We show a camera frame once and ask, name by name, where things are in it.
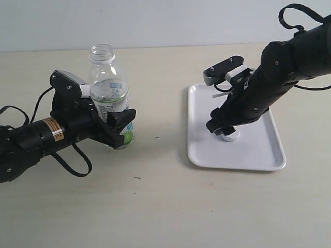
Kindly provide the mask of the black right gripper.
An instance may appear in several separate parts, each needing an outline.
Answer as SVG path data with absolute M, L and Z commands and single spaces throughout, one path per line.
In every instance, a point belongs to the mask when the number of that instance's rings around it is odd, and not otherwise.
M 228 93 L 224 104 L 210 113 L 206 127 L 210 133 L 229 136 L 236 131 L 235 126 L 255 122 L 272 105 L 272 74 L 257 69 L 239 78 L 233 77 L 231 87 L 219 92 Z

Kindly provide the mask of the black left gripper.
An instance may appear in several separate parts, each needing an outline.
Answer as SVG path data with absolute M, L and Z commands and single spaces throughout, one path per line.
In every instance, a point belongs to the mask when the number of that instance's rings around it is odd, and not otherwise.
M 91 99 L 72 101 L 55 95 L 50 116 L 59 123 L 69 145 L 88 138 L 116 149 L 124 145 L 122 133 L 133 130 L 136 110 L 108 112 L 103 121 Z

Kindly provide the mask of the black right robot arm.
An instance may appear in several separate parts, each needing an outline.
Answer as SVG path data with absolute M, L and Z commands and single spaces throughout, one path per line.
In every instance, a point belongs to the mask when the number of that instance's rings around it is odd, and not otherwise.
M 299 81 L 330 74 L 330 23 L 272 41 L 252 69 L 243 57 L 229 57 L 204 70 L 207 86 L 227 98 L 210 113 L 206 127 L 215 135 L 230 135 L 236 126 L 253 123 Z

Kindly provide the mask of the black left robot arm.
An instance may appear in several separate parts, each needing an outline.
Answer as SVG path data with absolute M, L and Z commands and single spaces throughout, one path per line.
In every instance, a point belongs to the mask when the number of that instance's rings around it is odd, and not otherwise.
M 72 175 L 85 177 L 92 171 L 92 163 L 77 143 L 90 139 L 119 148 L 125 143 L 121 132 L 135 117 L 136 110 L 129 108 L 108 113 L 103 121 L 90 99 L 60 102 L 54 97 L 48 118 L 32 123 L 27 119 L 18 128 L 1 126 L 1 182 L 17 179 L 46 156 L 52 156 Z M 87 172 L 77 172 L 58 154 L 69 146 L 86 162 Z

